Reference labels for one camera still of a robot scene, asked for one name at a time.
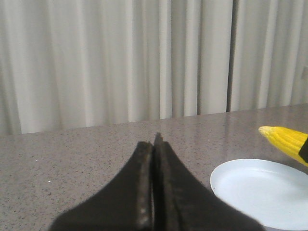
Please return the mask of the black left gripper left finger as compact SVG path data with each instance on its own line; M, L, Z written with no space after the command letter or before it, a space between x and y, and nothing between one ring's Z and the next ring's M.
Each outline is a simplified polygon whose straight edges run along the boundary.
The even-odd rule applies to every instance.
M98 193L61 214L51 231L150 231L153 146L139 142L127 163Z

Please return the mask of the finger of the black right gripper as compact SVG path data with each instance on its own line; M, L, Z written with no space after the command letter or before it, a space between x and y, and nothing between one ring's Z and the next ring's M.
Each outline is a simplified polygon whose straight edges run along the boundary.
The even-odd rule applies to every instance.
M304 163L308 163L308 139L304 142L303 146L299 151L299 156L303 159Z

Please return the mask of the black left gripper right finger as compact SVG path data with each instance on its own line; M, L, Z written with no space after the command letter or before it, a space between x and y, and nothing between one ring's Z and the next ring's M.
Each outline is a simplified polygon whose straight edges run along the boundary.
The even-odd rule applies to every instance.
M262 231L256 220L217 198L180 161L160 133L154 140L154 230Z

